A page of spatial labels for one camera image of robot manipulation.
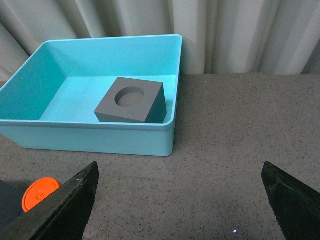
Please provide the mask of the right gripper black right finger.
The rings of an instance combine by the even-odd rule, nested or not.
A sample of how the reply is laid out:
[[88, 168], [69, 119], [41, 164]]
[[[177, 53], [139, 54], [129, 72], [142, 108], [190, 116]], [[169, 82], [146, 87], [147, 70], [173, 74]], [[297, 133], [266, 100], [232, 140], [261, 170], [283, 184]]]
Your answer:
[[320, 238], [320, 193], [271, 162], [261, 178], [268, 201], [287, 240]]

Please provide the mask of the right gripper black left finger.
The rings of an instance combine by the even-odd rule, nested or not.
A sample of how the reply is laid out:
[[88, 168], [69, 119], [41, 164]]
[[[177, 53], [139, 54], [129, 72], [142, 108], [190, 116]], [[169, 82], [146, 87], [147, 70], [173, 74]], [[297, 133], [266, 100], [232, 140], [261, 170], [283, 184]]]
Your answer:
[[0, 232], [2, 240], [81, 240], [95, 204], [99, 167], [93, 161]]

